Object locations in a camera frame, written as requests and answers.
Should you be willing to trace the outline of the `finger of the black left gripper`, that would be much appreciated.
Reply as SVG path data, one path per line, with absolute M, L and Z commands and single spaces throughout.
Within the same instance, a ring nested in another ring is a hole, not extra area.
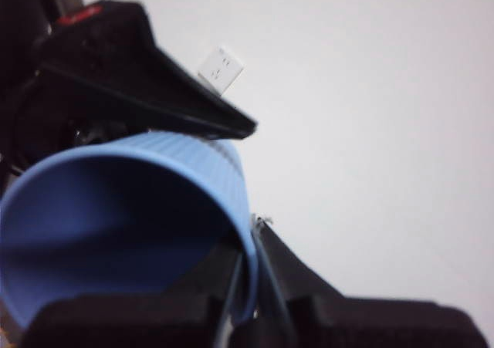
M 97 1 L 54 23 L 36 46 L 40 81 L 67 120 L 110 120 L 209 139 L 257 123 L 162 52 L 138 2 Z

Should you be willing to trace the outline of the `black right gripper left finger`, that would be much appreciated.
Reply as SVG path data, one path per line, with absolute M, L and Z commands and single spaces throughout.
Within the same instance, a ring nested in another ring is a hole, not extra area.
M 242 252 L 216 245 L 164 292 L 80 296 L 44 307 L 23 347 L 220 347 Z

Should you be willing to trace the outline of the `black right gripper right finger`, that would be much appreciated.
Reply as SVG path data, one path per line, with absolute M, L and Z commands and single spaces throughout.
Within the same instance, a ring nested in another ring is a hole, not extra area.
M 256 217 L 259 308 L 293 347 L 487 347 L 464 311 L 413 299 L 343 294 L 308 267 Z

